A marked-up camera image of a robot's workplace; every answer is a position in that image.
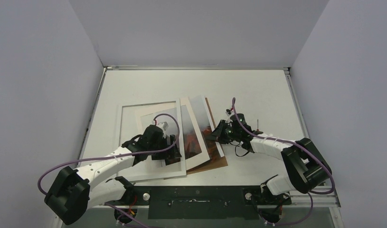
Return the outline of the autumn forest photo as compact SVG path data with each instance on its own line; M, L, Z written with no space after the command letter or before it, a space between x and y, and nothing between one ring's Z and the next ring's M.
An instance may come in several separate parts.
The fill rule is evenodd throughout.
M180 117L175 102L138 108L135 117L139 131L143 132L143 128L149 124L167 122L166 133L176 134L177 127L172 119L167 116L154 118L158 114L169 114L178 121L182 130L184 149L180 151L185 153L187 170L222 159L225 155L220 144L206 138L213 132L215 126L204 96L183 97L179 99L179 104Z

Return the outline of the cream photo mat board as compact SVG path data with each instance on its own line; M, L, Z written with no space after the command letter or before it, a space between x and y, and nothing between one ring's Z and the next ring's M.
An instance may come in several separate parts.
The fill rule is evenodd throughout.
M180 117L178 117L175 102L152 104L138 108L135 111L136 123L138 130L143 129L154 123L154 117L158 114L170 114L180 122L182 130L183 145L186 161L186 170L191 172L194 168L210 160L203 136L195 118L193 109L186 97L179 99Z

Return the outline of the white picture frame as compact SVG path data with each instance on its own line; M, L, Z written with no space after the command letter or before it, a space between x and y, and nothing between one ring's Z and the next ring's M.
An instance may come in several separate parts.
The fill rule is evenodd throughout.
M151 125L147 125L143 132L138 130L136 123L135 111L138 108L145 107L147 105L161 104L175 102L177 105L178 117L180 117L180 104L179 99L168 99L168 100L155 100L154 102L140 102L140 103L126 103L121 102L116 107L116 122L115 122L115 139L114 139L114 148L121 146L127 140L130 140L133 136L138 134L143 134L145 129ZM184 149L183 137L181 135L182 130L180 129L180 124L178 121L169 114L158 114L154 118L160 116L167 116L175 122L177 127L177 133L174 134L177 139L177 146L181 154L180 161L171 161L171 164L167 164L165 160L153 160L152 156L148 156L145 161L142 161L131 168L124 169L119 171L116 175L123 176L127 180L133 181L148 181L154 179L168 179L174 177L186 176L186 161L184 152L180 150ZM169 136L171 134L166 134L166 139L170 144Z

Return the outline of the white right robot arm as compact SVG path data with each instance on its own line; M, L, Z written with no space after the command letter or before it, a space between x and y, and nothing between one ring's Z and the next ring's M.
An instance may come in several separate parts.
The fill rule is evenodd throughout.
M220 144L237 142L247 153L265 154L284 163L286 175L274 175L261 185L260 197L267 204L292 190L303 194L313 192L332 177L329 165L311 139L284 140L253 130L243 114L221 120L205 138Z

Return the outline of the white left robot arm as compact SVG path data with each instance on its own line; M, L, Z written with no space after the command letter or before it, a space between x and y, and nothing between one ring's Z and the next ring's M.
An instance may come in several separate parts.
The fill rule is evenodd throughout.
M44 202L66 224L79 220L95 206L110 201L129 204L139 199L134 185L119 171L131 168L148 156L166 159L178 152L180 129L167 135L166 122L149 125L143 134L125 141L105 157L88 159L89 164L71 168L67 164L60 171L45 193Z

